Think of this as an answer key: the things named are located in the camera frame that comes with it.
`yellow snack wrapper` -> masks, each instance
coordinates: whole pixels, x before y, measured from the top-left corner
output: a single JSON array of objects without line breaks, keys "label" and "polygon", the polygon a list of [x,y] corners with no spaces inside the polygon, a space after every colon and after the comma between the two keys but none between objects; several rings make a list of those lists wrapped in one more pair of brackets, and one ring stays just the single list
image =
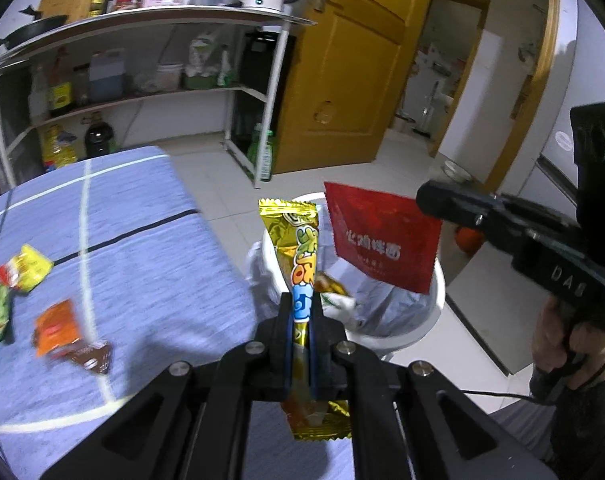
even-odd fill
[{"label": "yellow snack wrapper", "polygon": [[26,294],[44,280],[53,266],[48,258],[25,244],[20,254],[0,266],[0,282]]},{"label": "yellow snack wrapper", "polygon": [[258,203],[278,263],[292,291],[294,355],[292,389],[282,403],[297,440],[327,440],[351,436],[346,401],[314,400],[309,386],[309,316],[316,275],[316,205],[263,198]]}]

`door panel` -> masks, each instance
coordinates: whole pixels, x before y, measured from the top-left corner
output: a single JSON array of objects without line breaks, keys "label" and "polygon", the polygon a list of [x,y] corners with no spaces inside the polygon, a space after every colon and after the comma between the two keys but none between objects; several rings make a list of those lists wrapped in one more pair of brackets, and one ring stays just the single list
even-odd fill
[{"label": "door panel", "polygon": [[279,119],[275,173],[374,160],[429,0],[309,0]]}]

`frying pan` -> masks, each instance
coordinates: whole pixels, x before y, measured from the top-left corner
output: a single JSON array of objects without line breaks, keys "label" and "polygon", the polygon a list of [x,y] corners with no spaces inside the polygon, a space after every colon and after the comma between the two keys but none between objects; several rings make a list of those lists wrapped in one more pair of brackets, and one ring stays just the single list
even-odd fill
[{"label": "frying pan", "polygon": [[40,36],[54,28],[58,28],[64,25],[67,21],[66,14],[60,14],[58,16],[50,16],[48,18],[42,18],[42,12],[35,10],[32,6],[28,6],[26,9],[19,10],[23,14],[33,16],[35,21],[23,25],[23,27],[14,30],[4,40],[0,40],[0,46],[7,47],[7,50],[11,50],[15,46],[24,43],[27,40],[31,40],[36,36]]}]

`metal bolt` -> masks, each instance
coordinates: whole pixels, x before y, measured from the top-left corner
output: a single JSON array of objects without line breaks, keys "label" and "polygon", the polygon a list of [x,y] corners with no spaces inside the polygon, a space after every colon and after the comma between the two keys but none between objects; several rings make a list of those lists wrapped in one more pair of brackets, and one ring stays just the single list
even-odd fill
[{"label": "metal bolt", "polygon": [[411,369],[420,377],[427,377],[433,373],[433,367],[427,361],[416,361],[411,364]]},{"label": "metal bolt", "polygon": [[351,355],[355,352],[355,343],[351,341],[340,341],[337,345],[335,345],[335,349],[338,350],[341,354]]},{"label": "metal bolt", "polygon": [[169,373],[175,377],[181,377],[183,375],[187,375],[191,367],[189,363],[185,363],[184,361],[176,361],[169,366]]},{"label": "metal bolt", "polygon": [[262,354],[265,351],[265,345],[260,343],[260,341],[249,341],[245,345],[245,352],[251,355]]}]

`white sticker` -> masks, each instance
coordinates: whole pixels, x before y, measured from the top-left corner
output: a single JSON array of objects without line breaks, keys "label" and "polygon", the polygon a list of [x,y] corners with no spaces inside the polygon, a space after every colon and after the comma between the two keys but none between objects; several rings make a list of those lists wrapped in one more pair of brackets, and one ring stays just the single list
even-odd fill
[{"label": "white sticker", "polygon": [[556,132],[556,142],[566,152],[573,150],[573,140],[564,132]]}]

